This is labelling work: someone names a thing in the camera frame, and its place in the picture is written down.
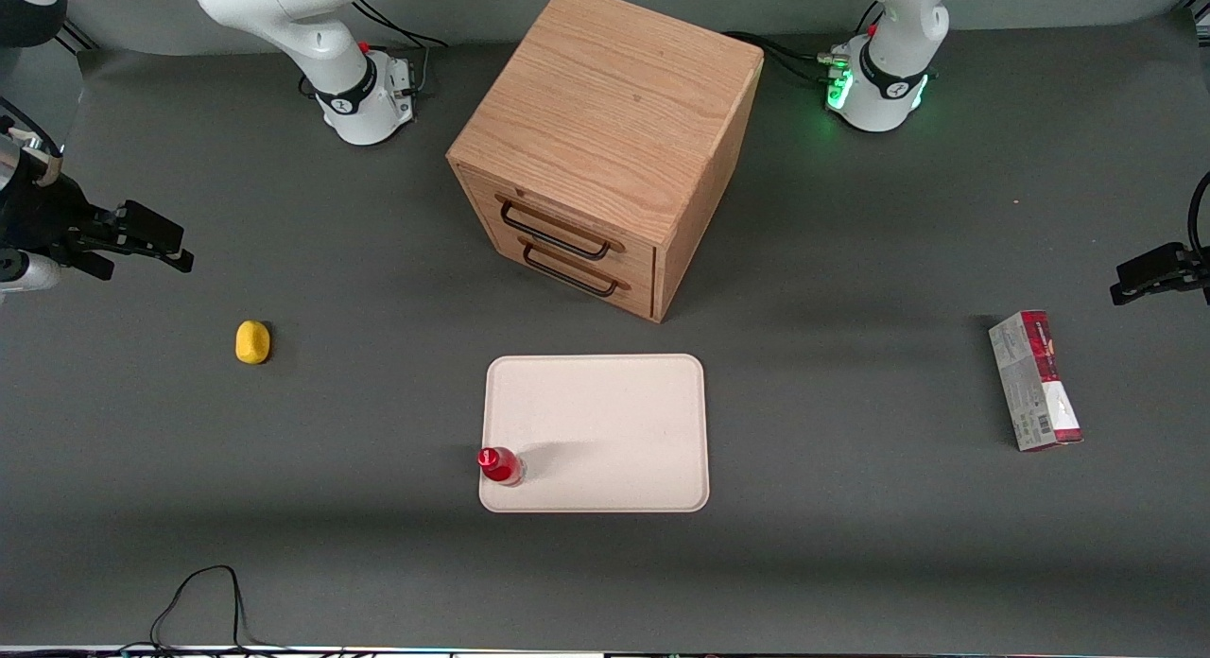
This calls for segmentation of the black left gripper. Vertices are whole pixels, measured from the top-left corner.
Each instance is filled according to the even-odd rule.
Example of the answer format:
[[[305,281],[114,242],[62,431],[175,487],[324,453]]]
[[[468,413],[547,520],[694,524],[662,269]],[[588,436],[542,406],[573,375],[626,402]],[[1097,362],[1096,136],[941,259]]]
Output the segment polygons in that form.
[[[1192,262],[1192,275],[1185,275]],[[1133,260],[1118,266],[1119,282],[1111,285],[1111,300],[1114,306],[1133,304],[1148,296],[1166,292],[1202,292],[1205,304],[1210,304],[1208,252],[1192,246],[1187,252],[1185,244],[1166,243],[1143,252]],[[1125,283],[1148,283],[1128,285]]]

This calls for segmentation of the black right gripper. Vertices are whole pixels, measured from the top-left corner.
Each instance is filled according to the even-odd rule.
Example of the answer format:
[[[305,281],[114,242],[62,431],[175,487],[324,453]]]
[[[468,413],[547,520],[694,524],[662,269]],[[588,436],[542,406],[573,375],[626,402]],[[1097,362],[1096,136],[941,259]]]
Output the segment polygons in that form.
[[[184,227],[179,224],[134,200],[126,200],[113,214],[91,204],[70,177],[40,187],[36,180],[42,174],[42,166],[19,166],[2,187],[4,250],[39,254],[100,282],[109,282],[115,271],[115,262],[102,252],[152,258],[182,273],[194,270],[194,253],[182,247]]]

